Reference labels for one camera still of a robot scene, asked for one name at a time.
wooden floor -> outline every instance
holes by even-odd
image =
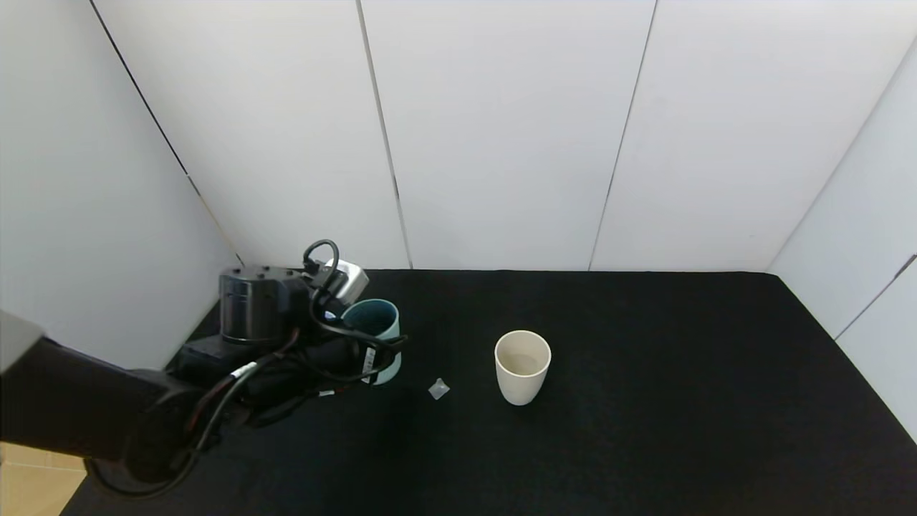
[[[57,516],[86,476],[78,457],[0,443],[3,516]]]

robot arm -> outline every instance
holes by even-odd
[[[321,245],[334,253],[327,264],[311,258]],[[111,494],[158,496],[181,483],[229,416],[271,424],[321,392],[371,384],[392,363],[404,337],[382,341],[338,316],[368,283],[332,241],[311,245],[303,270],[230,267],[219,277],[221,333],[186,343],[167,371],[121,369],[0,312],[2,439],[86,457]],[[112,465],[158,485],[118,488],[102,472]]]

ceramic cup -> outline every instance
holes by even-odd
[[[510,331],[497,341],[493,359],[503,397],[513,405],[527,405],[545,382],[551,365],[551,347],[537,333]]]
[[[341,316],[344,323],[354,330],[368,333],[383,340],[393,339],[401,335],[400,316],[398,308],[391,301],[385,299],[364,299],[348,308]],[[368,357],[375,359],[375,350],[367,349]],[[373,385],[388,382],[401,369],[401,354],[395,355],[392,365],[382,369]]]

blue cup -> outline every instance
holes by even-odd
[[[385,299],[364,299],[348,308],[341,319],[350,328],[385,341],[401,335],[401,318],[398,308]],[[375,350],[367,348],[366,351],[368,356],[375,357]],[[392,365],[379,372],[373,385],[379,386],[388,382],[398,374],[399,369],[401,369],[400,353],[395,355]]]

cup rim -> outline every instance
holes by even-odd
[[[369,305],[370,303],[378,303],[378,302],[381,302],[381,303],[384,303],[385,305],[388,305],[391,309],[393,309],[393,310],[395,311],[395,320],[392,321],[392,324],[390,324],[390,325],[388,326],[388,328],[386,328],[385,330],[379,332],[379,335],[382,335],[382,334],[385,333],[386,331],[391,330],[392,328],[394,328],[395,324],[398,324],[399,320],[401,319],[401,312],[398,311],[398,307],[395,306],[395,304],[392,303],[391,301],[389,301],[388,299],[380,299],[380,298],[377,298],[377,297],[373,297],[373,298],[370,298],[370,299],[362,299],[362,300],[360,300],[360,301],[357,301],[356,303],[350,305],[350,306],[348,307],[348,309],[344,310],[344,313],[341,314],[341,320],[344,320],[344,318],[347,316],[347,314],[348,314],[349,311],[351,311],[352,309],[354,309],[354,308],[356,308],[356,307],[358,307],[358,306],[360,306],[360,305],[364,305],[364,306],[365,306],[365,305]]]
[[[534,336],[536,336],[536,337],[538,338],[538,340],[541,341],[541,343],[543,343],[543,344],[545,345],[545,347],[547,348],[547,362],[545,362],[545,366],[544,366],[544,367],[542,367],[541,369],[538,369],[538,372],[537,372],[537,373],[532,373],[531,375],[518,375],[518,374],[514,373],[513,371],[510,371],[509,369],[507,369],[506,367],[504,367],[503,364],[500,363],[500,356],[497,355],[497,350],[500,349],[500,343],[503,342],[503,339],[505,339],[506,337],[509,337],[510,335],[514,335],[514,334],[516,334],[516,333],[528,333],[529,335],[534,335]],[[551,365],[551,346],[550,346],[550,344],[547,343],[547,341],[545,340],[544,337],[542,337],[541,335],[535,333],[534,331],[529,331],[529,330],[513,330],[513,331],[508,331],[508,332],[504,333],[503,336],[500,337],[499,340],[497,340],[497,344],[496,344],[495,346],[493,346],[493,361],[496,362],[496,363],[497,363],[497,367],[500,367],[507,375],[515,376],[516,378],[531,378],[531,377],[534,377],[534,376],[541,375],[542,373],[544,373],[545,371],[547,371],[547,367],[548,367],[549,365]]]

